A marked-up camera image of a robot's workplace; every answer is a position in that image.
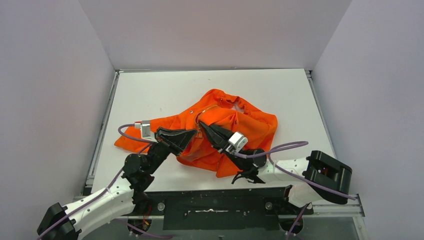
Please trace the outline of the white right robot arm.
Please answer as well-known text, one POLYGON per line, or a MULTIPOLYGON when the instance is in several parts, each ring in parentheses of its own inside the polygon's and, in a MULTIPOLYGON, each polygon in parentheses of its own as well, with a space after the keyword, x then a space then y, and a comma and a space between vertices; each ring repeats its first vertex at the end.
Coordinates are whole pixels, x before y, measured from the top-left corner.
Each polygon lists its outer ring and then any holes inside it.
POLYGON ((279 160, 272 157, 274 153, 306 146, 307 141, 283 143, 268 151, 246 149, 249 140, 241 132, 202 121, 199 125, 211 146, 238 168, 233 183, 245 179, 251 184, 281 182, 288 187, 281 207, 289 214, 319 200, 345 205, 355 199, 349 194, 353 170, 334 157, 320 150, 313 150, 303 158, 279 160))

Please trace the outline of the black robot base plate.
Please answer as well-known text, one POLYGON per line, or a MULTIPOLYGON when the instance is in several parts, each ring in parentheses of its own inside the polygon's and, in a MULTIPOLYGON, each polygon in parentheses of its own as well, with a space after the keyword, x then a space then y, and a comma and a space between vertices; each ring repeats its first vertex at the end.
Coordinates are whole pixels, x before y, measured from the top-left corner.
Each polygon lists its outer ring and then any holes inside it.
POLYGON ((146 201, 129 214, 158 217, 163 230, 288 230, 302 211, 288 201, 288 187, 147 192, 146 201))

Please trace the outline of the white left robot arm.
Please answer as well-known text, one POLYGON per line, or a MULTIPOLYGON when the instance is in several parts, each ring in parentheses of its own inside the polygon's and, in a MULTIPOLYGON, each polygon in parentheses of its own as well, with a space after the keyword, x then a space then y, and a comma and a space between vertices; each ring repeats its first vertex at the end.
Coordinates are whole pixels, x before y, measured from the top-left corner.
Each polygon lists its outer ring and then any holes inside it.
POLYGON ((147 153, 129 154, 123 167, 104 188, 78 201, 51 205, 37 228, 39 240, 81 240, 111 220, 148 207, 145 190, 153 173, 170 154, 180 155, 197 134, 195 129, 159 127, 151 133, 147 153))

